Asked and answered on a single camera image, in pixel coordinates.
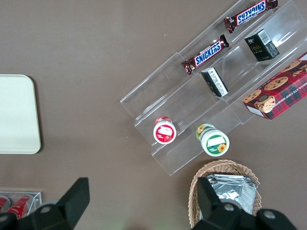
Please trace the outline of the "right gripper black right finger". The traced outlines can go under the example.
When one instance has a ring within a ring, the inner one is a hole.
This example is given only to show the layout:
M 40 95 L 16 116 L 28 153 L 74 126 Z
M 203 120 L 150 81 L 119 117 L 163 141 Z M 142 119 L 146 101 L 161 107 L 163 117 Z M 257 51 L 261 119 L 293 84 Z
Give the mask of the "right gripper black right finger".
M 255 217 L 238 206 L 221 202 L 205 177 L 198 178 L 198 203 L 203 215 L 194 230 L 253 230 Z

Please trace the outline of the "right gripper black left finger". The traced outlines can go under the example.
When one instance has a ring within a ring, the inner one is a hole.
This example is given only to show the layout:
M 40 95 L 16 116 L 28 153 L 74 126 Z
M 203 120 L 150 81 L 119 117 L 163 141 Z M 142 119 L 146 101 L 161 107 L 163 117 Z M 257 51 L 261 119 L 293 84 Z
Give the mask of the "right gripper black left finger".
M 72 230 L 90 202 L 89 179 L 82 177 L 56 204 L 46 204 L 18 220 L 19 230 Z

